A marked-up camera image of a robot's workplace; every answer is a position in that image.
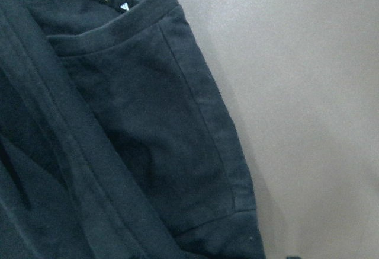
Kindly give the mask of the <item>black graphic t-shirt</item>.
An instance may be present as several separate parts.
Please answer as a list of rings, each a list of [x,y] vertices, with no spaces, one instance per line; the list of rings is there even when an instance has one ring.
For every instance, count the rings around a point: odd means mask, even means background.
[[[1,0],[1,257],[265,257],[178,0]]]

